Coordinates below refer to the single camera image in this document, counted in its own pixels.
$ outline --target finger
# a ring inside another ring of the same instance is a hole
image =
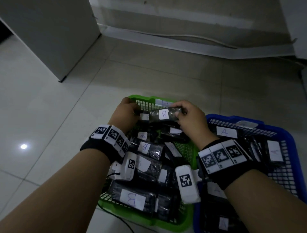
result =
[[[176,103],[172,103],[172,104],[170,105],[170,107],[172,107],[172,108],[175,108],[175,107],[183,107],[183,108],[185,108],[186,110],[189,110],[191,106],[192,106],[192,103],[189,102],[189,101],[187,101],[187,100],[181,100],[181,101],[178,101],[178,102],[176,102]]]
[[[175,112],[175,116],[176,116],[179,120],[182,119],[183,117],[185,117],[184,114],[181,113],[181,112]]]
[[[128,103],[130,103],[130,98],[128,97],[123,98],[122,101],[120,102],[120,104],[128,104]]]
[[[141,110],[141,106],[137,105],[136,103],[130,103],[129,104],[133,110]]]

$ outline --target black cable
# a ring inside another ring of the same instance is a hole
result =
[[[134,233],[134,231],[132,230],[132,228],[128,225],[128,223],[126,223],[122,218],[120,218],[119,216],[116,216],[115,214],[112,214],[111,212],[105,210],[99,203],[97,203],[97,205],[106,213],[110,214],[110,215],[113,215],[114,217],[118,218],[119,220],[121,220],[123,223],[125,223],[127,225],[127,227],[129,227],[130,231],[132,233]]]
[[[109,176],[112,176],[112,175],[120,175],[120,173],[112,173],[112,174],[110,174],[110,175],[107,175],[107,178],[108,178]]]

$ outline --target wrist strap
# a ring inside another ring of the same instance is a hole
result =
[[[233,181],[251,169],[255,163],[247,160],[249,155],[234,140],[216,140],[198,153],[202,170],[208,177],[225,190]]]
[[[125,134],[117,127],[108,124],[100,125],[82,145],[84,149],[97,149],[104,153],[110,163],[118,161],[122,163],[130,141]]]

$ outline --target blue plastic basket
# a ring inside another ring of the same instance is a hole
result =
[[[254,129],[243,128],[237,126],[238,121],[245,120],[257,123],[258,126]],[[296,146],[291,134],[279,127],[265,125],[263,121],[248,119],[239,116],[221,116],[217,114],[207,115],[207,122],[227,128],[242,129],[245,135],[265,135],[273,140],[279,141],[282,146],[283,154],[285,155],[286,165],[275,169],[268,176],[276,183],[282,185],[285,189],[298,197],[303,202],[307,203],[307,191],[304,182],[303,173],[300,166],[300,161],[296,151]],[[198,184],[198,189],[201,192],[202,185]],[[195,204],[193,228],[195,233],[203,233],[199,227],[200,222],[200,203]]]

